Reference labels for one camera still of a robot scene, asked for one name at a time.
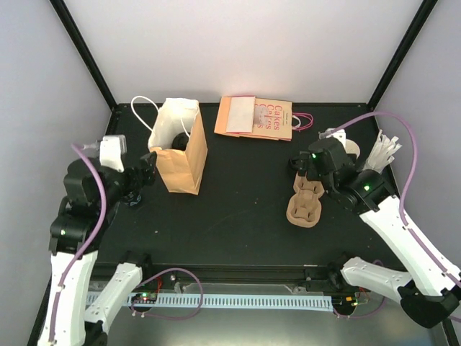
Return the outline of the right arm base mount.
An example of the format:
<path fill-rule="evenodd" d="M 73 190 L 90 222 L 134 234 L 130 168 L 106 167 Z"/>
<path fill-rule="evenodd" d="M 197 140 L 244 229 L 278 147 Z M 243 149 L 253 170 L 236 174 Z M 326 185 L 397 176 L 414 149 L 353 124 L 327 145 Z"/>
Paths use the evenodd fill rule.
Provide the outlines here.
<path fill-rule="evenodd" d="M 305 267 L 303 277 L 296 282 L 296 286 L 315 292 L 333 293 L 356 293 L 359 291 L 357 286 L 346 283 L 335 267 Z"/>

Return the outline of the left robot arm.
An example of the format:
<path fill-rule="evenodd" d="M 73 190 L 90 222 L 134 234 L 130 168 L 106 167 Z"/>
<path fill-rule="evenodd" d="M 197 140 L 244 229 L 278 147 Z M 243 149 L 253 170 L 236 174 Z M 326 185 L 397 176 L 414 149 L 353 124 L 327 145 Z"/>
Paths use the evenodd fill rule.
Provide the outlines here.
<path fill-rule="evenodd" d="M 155 180 L 156 154 L 148 153 L 123 171 L 83 153 L 63 179 L 66 196 L 50 226 L 52 266 L 47 314 L 39 345 L 105 345 L 110 327 L 128 294 L 154 280 L 149 254 L 126 252 L 93 303 L 87 303 L 90 277 L 105 231 L 120 203 L 136 205 L 140 191 Z"/>

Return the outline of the orange paper bag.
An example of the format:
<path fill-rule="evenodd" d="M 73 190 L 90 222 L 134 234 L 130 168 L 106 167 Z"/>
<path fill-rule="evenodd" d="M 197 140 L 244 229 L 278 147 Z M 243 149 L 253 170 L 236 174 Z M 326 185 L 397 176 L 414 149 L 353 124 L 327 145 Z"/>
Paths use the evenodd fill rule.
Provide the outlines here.
<path fill-rule="evenodd" d="M 207 139 L 200 104 L 195 99 L 167 98 L 155 122 L 147 124 L 130 103 L 134 116 L 150 131 L 148 150 L 157 153 L 156 170 L 169 192 L 198 195 L 207 158 Z M 189 133 L 185 151 L 171 148 L 179 133 Z"/>

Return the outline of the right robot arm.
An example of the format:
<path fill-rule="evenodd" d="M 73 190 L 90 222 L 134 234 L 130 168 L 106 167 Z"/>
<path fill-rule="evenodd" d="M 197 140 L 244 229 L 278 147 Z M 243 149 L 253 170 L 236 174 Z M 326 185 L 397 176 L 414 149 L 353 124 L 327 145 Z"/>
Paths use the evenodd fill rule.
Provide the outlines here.
<path fill-rule="evenodd" d="M 327 273 L 335 290 L 357 286 L 399 303 L 417 324 L 432 328 L 460 305 L 460 268 L 450 262 L 402 209 L 390 183 L 372 169 L 358 170 L 354 154 L 330 137 L 312 143 L 289 160 L 295 194 L 287 217 L 311 226 L 320 216 L 322 194 L 358 215 L 405 267 L 391 270 L 360 257 L 343 259 Z"/>

